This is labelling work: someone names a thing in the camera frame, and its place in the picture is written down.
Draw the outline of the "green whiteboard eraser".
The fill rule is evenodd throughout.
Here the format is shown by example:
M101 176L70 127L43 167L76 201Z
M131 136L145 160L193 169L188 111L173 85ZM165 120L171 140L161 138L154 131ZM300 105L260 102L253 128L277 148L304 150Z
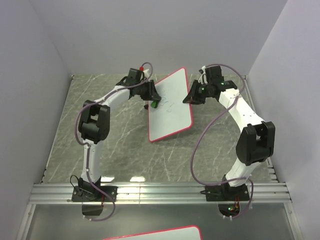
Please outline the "green whiteboard eraser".
M150 106L154 109L156 109L158 107L158 102L157 101L153 101Z

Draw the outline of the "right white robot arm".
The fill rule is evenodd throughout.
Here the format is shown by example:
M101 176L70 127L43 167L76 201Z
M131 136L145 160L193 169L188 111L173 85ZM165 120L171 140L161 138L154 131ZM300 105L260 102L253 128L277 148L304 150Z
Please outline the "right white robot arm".
M240 130L240 136L235 147L236 160L224 179L218 183L199 180L191 171L194 180L204 186L222 186L220 193L226 200L232 200L238 195L238 187L245 184L253 170L274 153L276 127L271 121L264 121L242 97L231 80L221 82L200 83L194 80L185 99L186 104L199 105L206 98L215 98L224 110L215 117L201 133L196 147L209 128L224 114L229 113Z

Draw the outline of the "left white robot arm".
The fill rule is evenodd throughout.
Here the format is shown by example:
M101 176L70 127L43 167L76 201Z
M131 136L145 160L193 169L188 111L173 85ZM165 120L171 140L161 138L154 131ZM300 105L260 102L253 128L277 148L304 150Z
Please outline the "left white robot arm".
M144 80L136 85L126 86L122 79L105 96L87 100L77 116L77 142L84 147L83 169L78 180L78 188L89 201L96 201L102 195L99 167L101 149L110 132L111 111L134 96L157 105L161 97L153 80Z

